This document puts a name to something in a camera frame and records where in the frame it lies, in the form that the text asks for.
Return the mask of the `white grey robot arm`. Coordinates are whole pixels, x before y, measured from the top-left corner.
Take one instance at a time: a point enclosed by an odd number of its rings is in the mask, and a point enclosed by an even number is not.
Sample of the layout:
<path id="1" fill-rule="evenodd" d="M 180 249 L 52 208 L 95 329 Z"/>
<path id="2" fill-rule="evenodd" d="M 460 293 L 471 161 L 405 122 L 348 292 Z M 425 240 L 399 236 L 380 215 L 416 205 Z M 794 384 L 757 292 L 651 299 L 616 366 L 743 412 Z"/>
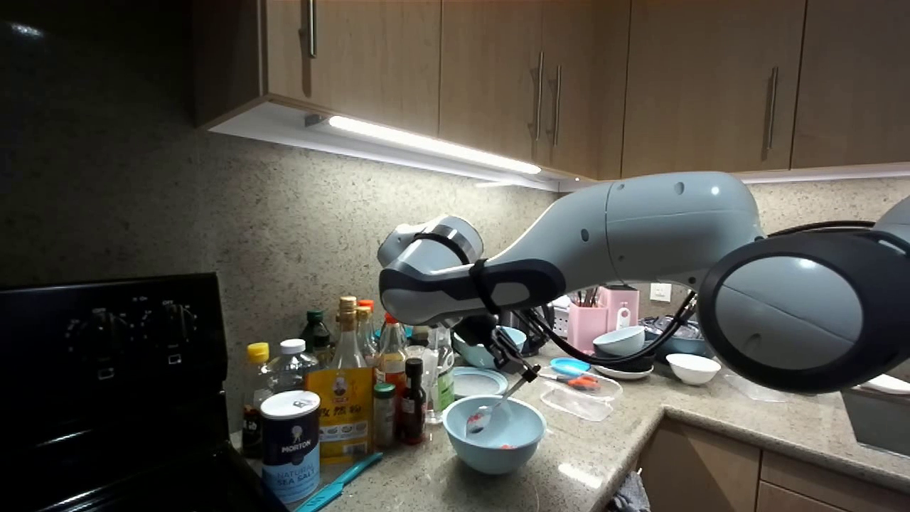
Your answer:
<path id="1" fill-rule="evenodd" d="M 877 223 L 769 233 L 749 186 L 722 171 L 595 183 L 494 257 L 459 216 L 399 228 L 379 262 L 380 306 L 416 324 L 540 309 L 605 283 L 680 283 L 722 366 L 787 393 L 855 387 L 910 356 L 905 205 Z"/>

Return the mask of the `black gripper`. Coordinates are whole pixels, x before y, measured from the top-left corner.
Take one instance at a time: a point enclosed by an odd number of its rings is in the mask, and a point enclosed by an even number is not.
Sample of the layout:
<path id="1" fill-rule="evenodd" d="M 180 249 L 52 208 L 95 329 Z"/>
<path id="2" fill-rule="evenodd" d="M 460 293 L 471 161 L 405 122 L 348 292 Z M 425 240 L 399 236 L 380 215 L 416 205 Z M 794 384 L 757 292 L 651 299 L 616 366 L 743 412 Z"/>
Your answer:
<path id="1" fill-rule="evenodd" d="M 511 370 L 524 363 L 521 330 L 494 323 L 491 316 L 470 316 L 452 330 L 460 360 L 481 370 Z M 521 368 L 521 381 L 528 384 L 540 366 Z"/>

